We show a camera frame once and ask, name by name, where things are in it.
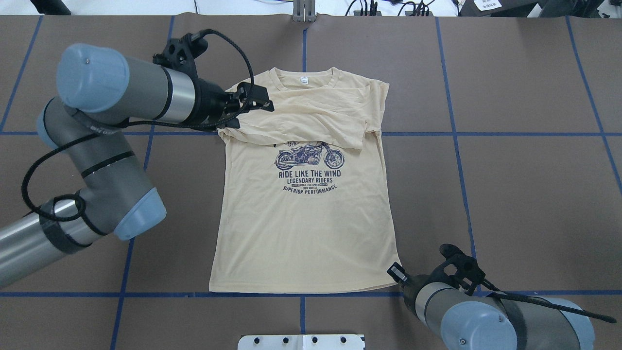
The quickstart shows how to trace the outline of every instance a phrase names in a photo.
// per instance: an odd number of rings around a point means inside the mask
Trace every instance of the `metal clamp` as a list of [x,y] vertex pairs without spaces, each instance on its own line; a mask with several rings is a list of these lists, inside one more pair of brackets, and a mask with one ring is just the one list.
[[294,0],[294,22],[315,22],[315,0]]

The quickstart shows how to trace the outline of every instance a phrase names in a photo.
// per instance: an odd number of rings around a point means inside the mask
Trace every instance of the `white plastic bracket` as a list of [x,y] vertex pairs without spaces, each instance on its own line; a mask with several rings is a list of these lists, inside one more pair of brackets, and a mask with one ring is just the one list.
[[315,0],[294,0],[294,22],[315,22]]
[[243,336],[238,350],[364,350],[362,334],[295,334]]

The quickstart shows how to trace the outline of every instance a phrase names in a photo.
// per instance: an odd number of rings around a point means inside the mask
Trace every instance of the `motorcycle graphic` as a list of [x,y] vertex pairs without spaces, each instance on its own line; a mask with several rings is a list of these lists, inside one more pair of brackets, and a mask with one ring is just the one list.
[[[298,142],[288,142],[290,147]],[[303,146],[291,148],[289,151],[279,151],[274,165],[281,170],[288,170],[296,165],[318,165],[322,158],[322,151],[326,150],[324,163],[330,169],[339,169],[343,166],[343,153],[338,149],[331,149],[328,143],[322,141],[309,142]]]

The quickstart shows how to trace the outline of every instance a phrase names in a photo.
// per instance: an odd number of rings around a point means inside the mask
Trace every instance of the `silver metal cylinder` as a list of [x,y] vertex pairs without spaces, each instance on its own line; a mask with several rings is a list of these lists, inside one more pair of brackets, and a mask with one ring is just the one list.
[[188,75],[176,70],[165,68],[169,73],[171,89],[169,109],[160,118],[160,121],[181,123],[186,120],[194,108],[195,89],[192,79]]
[[[54,207],[57,216],[77,213],[74,201],[64,200]],[[80,244],[90,244],[102,236],[94,233],[79,218],[61,222],[63,231]],[[45,236],[39,215],[32,213],[0,229],[0,288],[10,285],[31,273],[66,256]]]

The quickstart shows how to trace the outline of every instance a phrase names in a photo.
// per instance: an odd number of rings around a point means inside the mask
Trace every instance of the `black velcro strap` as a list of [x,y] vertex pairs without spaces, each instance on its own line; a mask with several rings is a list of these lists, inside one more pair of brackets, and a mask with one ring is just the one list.
[[[48,201],[41,206],[41,210],[54,214],[54,205],[56,205],[56,202],[56,198]],[[58,221],[39,216],[39,224],[50,243],[65,254],[73,254],[90,246],[90,244],[80,244],[76,242],[70,235],[63,231]]]
[[525,317],[523,317],[521,310],[516,305],[515,301],[497,299],[508,315],[508,320],[514,326],[516,331],[517,345],[516,350],[525,350],[527,348],[527,324],[525,323]]
[[109,166],[110,164],[116,163],[122,159],[128,158],[134,156],[134,152],[129,151],[129,152],[124,152],[124,153],[120,153],[117,154],[114,157],[110,157],[104,161],[101,161],[97,164],[95,164],[94,166],[84,170],[82,173],[80,173],[80,175],[82,175],[82,178],[84,179],[85,177],[89,176],[90,174],[93,174],[94,172],[96,172],[97,170],[101,169],[101,168],[105,168],[107,166]]

